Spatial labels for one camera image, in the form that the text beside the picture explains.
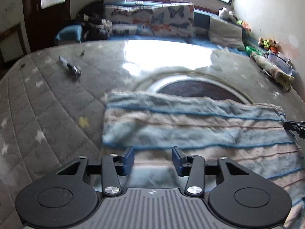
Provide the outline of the blue pink striped garment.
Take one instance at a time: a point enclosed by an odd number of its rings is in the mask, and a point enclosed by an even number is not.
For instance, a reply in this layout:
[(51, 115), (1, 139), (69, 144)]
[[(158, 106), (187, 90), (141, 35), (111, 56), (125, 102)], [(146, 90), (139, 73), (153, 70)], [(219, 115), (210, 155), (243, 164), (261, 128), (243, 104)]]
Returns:
[(304, 228), (304, 154), (284, 120), (270, 103), (113, 91), (105, 97), (102, 143), (135, 148), (125, 187), (183, 187), (171, 161), (174, 146), (207, 161), (228, 157), (284, 188), (292, 199), (284, 225)]

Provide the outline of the bagged yellow folded clothes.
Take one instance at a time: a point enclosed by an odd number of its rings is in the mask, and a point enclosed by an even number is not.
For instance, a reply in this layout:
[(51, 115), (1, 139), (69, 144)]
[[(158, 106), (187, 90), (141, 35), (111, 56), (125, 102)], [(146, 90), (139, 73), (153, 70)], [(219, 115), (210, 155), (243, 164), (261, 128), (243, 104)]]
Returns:
[(252, 52), (250, 57), (257, 63), (259, 67), (270, 74), (275, 82), (280, 84), (284, 89), (292, 89), (292, 83), (295, 81), (293, 76), (286, 74), (274, 63), (268, 61), (268, 59), (262, 55), (257, 54), (256, 52)]

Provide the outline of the clear plastic storage box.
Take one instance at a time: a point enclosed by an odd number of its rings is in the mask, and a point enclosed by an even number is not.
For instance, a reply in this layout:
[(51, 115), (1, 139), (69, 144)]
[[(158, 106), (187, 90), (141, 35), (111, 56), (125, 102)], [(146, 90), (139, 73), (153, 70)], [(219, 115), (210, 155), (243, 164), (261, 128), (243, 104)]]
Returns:
[(287, 58), (282, 58), (272, 52), (268, 54), (268, 61), (274, 63), (278, 68), (280, 68), (286, 74), (296, 77), (296, 71), (293, 69), (292, 65), (288, 63)]

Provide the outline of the colourful plush toys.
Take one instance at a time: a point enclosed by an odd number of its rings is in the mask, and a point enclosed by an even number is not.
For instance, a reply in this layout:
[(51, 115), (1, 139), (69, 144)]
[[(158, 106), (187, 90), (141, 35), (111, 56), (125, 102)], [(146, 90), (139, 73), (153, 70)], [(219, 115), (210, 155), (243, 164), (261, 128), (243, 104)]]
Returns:
[(274, 54), (278, 53), (279, 42), (269, 38), (264, 39), (260, 37), (258, 39), (258, 46), (264, 48), (266, 51), (271, 51)]

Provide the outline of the grey star quilted mattress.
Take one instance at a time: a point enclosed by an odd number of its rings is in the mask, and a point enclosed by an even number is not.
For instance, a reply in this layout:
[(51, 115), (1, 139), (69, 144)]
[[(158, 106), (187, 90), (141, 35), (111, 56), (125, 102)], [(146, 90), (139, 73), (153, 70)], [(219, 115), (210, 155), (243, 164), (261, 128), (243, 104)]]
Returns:
[(286, 228), (288, 192), (228, 157), (205, 159), (204, 196), (185, 195), (186, 184), (125, 187), (131, 172), (118, 177), (121, 195), (103, 195), (102, 156), (128, 148), (102, 143), (105, 97), (113, 91), (270, 103), (282, 108), (284, 122), (304, 122), (296, 92), (231, 52), (121, 40), (29, 54), (1, 80), (1, 228)]

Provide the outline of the green plastic container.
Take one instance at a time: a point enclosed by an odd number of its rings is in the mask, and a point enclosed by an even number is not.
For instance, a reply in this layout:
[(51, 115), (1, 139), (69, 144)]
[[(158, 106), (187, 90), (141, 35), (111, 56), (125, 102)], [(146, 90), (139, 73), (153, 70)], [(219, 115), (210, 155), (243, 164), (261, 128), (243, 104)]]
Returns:
[(262, 54), (259, 50), (257, 50), (256, 48), (254, 48), (252, 46), (246, 46), (245, 52), (247, 53), (248, 56), (251, 56), (252, 53), (257, 54), (257, 55)]

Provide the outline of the black silver pen tool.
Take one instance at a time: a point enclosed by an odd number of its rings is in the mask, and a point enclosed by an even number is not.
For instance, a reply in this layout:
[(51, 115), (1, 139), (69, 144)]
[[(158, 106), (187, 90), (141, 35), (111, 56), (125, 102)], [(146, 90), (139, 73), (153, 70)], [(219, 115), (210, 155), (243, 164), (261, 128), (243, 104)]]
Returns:
[(80, 76), (82, 74), (81, 70), (76, 67), (74, 64), (68, 62), (65, 58), (63, 58), (61, 55), (58, 57), (60, 62), (65, 66), (72, 74), (75, 76)]

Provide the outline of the grey plain cushion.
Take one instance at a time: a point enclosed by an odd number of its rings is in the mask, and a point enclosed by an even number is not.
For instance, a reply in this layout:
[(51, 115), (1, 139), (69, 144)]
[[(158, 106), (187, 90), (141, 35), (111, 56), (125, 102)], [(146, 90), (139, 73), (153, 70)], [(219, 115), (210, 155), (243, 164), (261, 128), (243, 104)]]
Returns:
[(210, 17), (208, 37), (213, 44), (245, 51), (241, 27), (230, 22)]

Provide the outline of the white plush toy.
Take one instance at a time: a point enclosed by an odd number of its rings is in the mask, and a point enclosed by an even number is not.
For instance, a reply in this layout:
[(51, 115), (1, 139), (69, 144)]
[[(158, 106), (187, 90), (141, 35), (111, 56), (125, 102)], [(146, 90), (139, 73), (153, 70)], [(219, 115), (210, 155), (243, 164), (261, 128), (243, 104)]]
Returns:
[(228, 10), (226, 7), (223, 7), (222, 9), (220, 9), (218, 11), (219, 13), (219, 17), (222, 20), (228, 21), (228, 22), (232, 22), (232, 23), (236, 23), (237, 22), (237, 18), (234, 15), (234, 13), (231, 10)]

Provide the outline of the blue sofa bench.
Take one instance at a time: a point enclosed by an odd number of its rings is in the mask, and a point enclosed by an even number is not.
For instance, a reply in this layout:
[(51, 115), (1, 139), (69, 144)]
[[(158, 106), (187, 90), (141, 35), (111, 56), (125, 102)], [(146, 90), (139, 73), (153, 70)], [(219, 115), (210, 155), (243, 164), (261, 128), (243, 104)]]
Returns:
[(154, 39), (226, 49), (241, 55), (263, 55), (238, 24), (195, 9), (192, 3), (137, 6), (91, 3), (75, 22), (55, 36), (56, 44), (107, 39)]

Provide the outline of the low butterfly print pillow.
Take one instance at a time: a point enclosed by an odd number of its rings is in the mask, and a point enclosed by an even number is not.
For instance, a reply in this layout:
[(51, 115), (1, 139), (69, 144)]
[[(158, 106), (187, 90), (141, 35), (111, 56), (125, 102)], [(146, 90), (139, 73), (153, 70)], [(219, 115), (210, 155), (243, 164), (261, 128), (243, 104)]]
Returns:
[(153, 9), (149, 6), (123, 7), (107, 5), (104, 17), (112, 22), (113, 36), (152, 36)]

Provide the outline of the large butterfly print pillow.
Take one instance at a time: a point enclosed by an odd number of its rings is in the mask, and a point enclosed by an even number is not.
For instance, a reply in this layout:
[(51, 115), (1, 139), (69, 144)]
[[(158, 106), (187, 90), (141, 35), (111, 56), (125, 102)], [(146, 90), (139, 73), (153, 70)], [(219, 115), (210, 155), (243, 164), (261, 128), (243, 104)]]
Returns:
[(164, 4), (152, 9), (150, 27), (155, 36), (196, 36), (193, 3)]

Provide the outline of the black bag on sofa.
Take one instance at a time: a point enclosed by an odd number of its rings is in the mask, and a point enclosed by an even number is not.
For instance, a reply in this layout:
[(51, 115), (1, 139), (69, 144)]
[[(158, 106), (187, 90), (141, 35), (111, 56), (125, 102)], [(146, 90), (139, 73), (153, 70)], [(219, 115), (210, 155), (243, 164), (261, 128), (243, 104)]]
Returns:
[(101, 25), (104, 14), (104, 0), (93, 1), (76, 13), (75, 23), (81, 26)]

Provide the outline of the dark wooden side table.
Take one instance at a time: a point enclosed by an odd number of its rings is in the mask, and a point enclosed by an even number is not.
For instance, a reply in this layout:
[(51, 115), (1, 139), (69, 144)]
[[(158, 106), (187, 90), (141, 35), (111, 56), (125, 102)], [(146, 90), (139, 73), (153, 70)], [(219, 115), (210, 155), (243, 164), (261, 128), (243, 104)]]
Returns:
[(10, 63), (27, 54), (21, 24), (1, 32), (1, 64)]

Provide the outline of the dark wooden door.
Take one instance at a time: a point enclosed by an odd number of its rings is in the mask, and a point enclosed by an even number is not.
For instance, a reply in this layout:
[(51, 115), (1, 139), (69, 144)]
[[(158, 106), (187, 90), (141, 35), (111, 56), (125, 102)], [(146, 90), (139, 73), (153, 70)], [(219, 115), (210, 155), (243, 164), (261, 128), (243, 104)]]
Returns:
[(55, 36), (71, 19), (70, 0), (22, 0), (30, 51), (55, 45)]

